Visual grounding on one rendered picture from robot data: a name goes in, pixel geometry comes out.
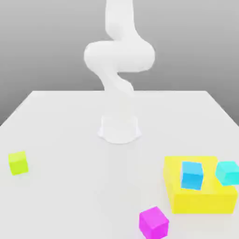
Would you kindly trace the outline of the small blue cube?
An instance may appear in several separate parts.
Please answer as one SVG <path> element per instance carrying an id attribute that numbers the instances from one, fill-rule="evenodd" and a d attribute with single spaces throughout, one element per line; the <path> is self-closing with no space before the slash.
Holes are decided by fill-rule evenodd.
<path id="1" fill-rule="evenodd" d="M 204 172 L 200 162 L 182 162 L 181 188 L 201 190 L 203 178 Z"/>

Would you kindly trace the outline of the small magenta cube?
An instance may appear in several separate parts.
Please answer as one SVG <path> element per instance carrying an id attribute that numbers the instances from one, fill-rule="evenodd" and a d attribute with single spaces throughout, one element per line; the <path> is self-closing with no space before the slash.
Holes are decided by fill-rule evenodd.
<path id="1" fill-rule="evenodd" d="M 139 214 L 139 229 L 146 239 L 161 239 L 168 235 L 169 220 L 155 206 Z"/>

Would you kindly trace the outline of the small lime cube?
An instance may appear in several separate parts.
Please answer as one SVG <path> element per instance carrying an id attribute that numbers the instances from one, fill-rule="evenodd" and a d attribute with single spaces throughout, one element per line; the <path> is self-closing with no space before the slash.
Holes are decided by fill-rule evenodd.
<path id="1" fill-rule="evenodd" d="M 10 153 L 8 162 L 12 175 L 18 175 L 28 172 L 28 163 L 25 151 Z"/>

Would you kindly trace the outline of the small cyan cube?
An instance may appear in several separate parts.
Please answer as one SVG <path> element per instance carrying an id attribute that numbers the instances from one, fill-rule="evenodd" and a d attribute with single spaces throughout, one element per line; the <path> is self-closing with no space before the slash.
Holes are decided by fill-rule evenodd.
<path id="1" fill-rule="evenodd" d="M 223 186 L 239 185 L 239 165 L 235 161 L 218 162 L 215 176 Z"/>

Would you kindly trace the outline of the large yellow box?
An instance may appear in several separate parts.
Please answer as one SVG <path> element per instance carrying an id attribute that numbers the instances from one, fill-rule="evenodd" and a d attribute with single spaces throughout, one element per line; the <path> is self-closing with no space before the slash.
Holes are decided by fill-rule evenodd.
<path id="1" fill-rule="evenodd" d="M 202 164 L 204 178 L 201 190 L 181 187 L 182 162 Z M 163 177 L 171 210 L 174 214 L 231 214 L 238 192 L 234 186 L 223 186 L 215 176 L 215 156 L 165 156 Z"/>

